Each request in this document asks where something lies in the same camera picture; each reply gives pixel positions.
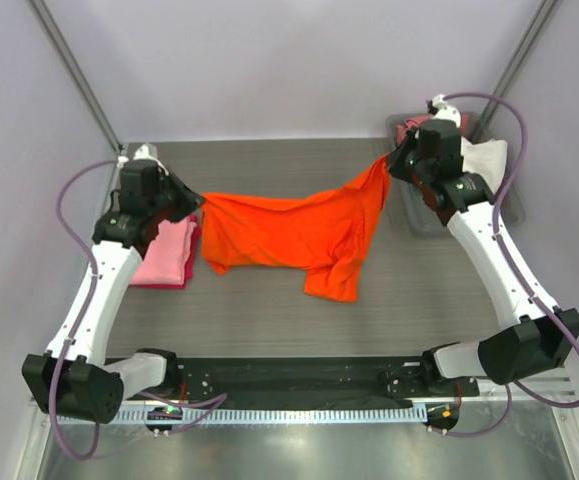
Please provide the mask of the orange t shirt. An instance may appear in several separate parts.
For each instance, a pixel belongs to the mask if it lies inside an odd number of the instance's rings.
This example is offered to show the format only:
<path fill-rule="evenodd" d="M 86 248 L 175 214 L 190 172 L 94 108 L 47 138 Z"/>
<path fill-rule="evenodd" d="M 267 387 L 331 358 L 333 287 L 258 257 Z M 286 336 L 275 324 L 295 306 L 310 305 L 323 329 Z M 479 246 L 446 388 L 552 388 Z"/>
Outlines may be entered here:
<path fill-rule="evenodd" d="M 201 255 L 219 275 L 299 269 L 305 294 L 353 303 L 390 183 L 382 156 L 345 185 L 302 199 L 207 193 Z"/>

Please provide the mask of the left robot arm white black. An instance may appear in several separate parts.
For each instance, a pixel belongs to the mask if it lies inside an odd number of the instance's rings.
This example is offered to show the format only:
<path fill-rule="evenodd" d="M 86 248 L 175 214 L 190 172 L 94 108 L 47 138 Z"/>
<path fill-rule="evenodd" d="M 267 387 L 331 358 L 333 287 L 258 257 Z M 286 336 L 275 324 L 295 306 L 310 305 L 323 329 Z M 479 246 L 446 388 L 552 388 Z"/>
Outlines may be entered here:
<path fill-rule="evenodd" d="M 88 268 L 67 317 L 43 354 L 30 354 L 22 375 L 40 409 L 107 424 L 122 402 L 150 389 L 174 397 L 182 385 L 174 353 L 145 348 L 109 364 L 108 338 L 130 282 L 164 221 L 177 223 L 203 203 L 153 155 L 121 160 L 111 208 L 82 242 Z"/>

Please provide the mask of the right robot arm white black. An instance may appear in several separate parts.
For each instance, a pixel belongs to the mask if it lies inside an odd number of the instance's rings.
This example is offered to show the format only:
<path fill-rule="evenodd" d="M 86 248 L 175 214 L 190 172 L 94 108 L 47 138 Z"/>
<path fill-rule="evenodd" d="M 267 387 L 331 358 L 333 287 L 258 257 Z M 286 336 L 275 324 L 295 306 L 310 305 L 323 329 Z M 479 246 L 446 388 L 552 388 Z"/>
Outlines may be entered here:
<path fill-rule="evenodd" d="M 539 284 L 513 243 L 484 178 L 464 169 L 462 135 L 452 120 L 430 118 L 408 130 L 387 157 L 389 173 L 415 187 L 459 242 L 492 301 L 499 330 L 471 343 L 423 353 L 422 388 L 442 395 L 456 378 L 498 385 L 561 368 L 579 336 L 579 313 L 562 309 Z"/>

